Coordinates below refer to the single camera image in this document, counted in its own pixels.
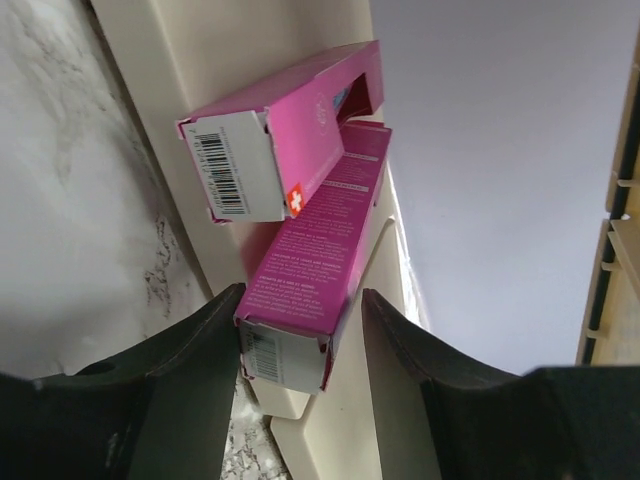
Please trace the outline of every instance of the purple box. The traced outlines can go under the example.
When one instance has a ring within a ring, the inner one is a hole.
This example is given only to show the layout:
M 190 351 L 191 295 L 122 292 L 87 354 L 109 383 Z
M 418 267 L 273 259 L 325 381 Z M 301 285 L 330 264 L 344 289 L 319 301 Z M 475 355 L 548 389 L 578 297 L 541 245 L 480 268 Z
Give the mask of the purple box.
M 215 221 L 297 216 L 383 100 L 377 41 L 310 57 L 178 122 Z
M 327 385 L 367 262 L 391 138 L 361 121 L 341 134 L 344 155 L 304 211 L 285 220 L 236 311 L 244 374 L 311 394 Z

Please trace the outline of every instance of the swiss flag logo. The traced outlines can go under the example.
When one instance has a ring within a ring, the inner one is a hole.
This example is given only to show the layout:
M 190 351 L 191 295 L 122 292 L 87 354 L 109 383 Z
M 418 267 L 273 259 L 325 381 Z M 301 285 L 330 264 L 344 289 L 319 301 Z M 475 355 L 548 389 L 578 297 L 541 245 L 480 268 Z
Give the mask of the swiss flag logo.
M 291 210 L 294 217 L 304 208 L 304 198 L 302 198 L 302 188 L 300 187 L 300 184 L 293 187 L 293 189 L 287 194 L 287 204 L 289 205 L 289 210 Z

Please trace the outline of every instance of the marble countertop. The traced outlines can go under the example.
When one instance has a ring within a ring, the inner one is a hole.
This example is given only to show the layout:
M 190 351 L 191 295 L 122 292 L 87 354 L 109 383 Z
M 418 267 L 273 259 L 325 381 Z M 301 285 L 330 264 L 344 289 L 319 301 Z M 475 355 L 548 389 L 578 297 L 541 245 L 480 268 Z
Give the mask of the marble countertop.
M 0 22 L 0 370 L 72 374 L 207 292 L 89 2 L 6 0 Z M 266 421 L 238 379 L 221 478 L 288 478 Z

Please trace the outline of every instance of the black and white barcode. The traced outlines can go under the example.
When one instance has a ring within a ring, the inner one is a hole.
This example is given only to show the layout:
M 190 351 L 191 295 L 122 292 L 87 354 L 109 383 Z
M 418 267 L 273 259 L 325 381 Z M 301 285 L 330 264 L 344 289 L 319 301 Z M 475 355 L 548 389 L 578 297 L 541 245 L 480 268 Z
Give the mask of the black and white barcode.
M 200 167 L 216 206 L 225 215 L 247 213 L 220 134 L 196 135 L 195 139 L 200 144 L 196 147 Z
M 273 338 L 251 332 L 249 333 L 249 349 L 255 361 L 256 375 L 280 383 L 276 341 Z

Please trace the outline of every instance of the white wall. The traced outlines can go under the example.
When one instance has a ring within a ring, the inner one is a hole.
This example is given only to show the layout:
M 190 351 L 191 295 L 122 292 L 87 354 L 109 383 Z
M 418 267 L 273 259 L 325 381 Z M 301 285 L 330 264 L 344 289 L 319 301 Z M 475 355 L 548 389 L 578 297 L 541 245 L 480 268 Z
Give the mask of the white wall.
M 385 120 L 432 330 L 572 363 L 638 0 L 372 0 Z
M 78 0 L 0 0 L 0 371 L 65 371 L 205 297 Z

